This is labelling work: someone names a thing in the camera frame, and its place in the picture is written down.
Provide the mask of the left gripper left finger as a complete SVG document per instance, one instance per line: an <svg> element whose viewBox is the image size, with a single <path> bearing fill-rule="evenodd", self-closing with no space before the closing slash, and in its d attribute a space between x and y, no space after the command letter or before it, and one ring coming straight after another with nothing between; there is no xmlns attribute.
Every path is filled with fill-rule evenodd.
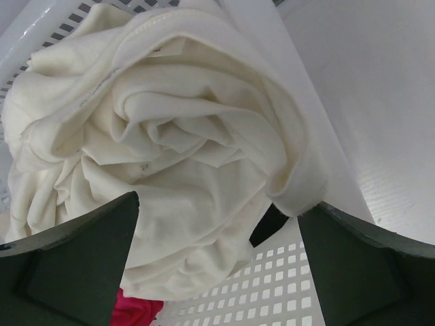
<svg viewBox="0 0 435 326"><path fill-rule="evenodd" d="M108 325L139 215L136 192L1 245L2 325Z"/></svg>

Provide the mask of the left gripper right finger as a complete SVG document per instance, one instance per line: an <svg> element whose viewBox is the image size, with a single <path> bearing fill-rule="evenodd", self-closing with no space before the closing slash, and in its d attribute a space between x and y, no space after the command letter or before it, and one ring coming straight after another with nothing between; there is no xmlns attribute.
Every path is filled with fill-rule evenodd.
<svg viewBox="0 0 435 326"><path fill-rule="evenodd" d="M434 245L325 202L298 225L325 324L434 324Z"/></svg>

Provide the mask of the cream white t shirt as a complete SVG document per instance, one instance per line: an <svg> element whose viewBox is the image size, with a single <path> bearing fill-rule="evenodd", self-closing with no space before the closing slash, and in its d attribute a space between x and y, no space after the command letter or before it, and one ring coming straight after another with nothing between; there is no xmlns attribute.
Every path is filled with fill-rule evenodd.
<svg viewBox="0 0 435 326"><path fill-rule="evenodd" d="M13 158L4 239L136 192L121 281L131 297L212 289L249 263L269 206L295 217L326 190L291 75L214 1L135 15L93 5L72 34L31 55L2 122Z"/></svg>

